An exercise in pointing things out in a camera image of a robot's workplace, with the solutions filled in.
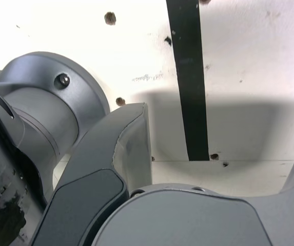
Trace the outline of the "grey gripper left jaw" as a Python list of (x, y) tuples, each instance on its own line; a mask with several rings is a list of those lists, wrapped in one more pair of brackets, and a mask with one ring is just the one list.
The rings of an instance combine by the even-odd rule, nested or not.
[(130, 193), (151, 185), (148, 106), (127, 104), (102, 118), (72, 153), (32, 245), (91, 245)]

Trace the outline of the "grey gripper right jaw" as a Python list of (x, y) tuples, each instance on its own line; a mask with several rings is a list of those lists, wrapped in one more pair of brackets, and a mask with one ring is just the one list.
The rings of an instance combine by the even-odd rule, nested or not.
[(294, 165), (274, 195), (151, 189), (113, 212), (93, 245), (294, 245)]

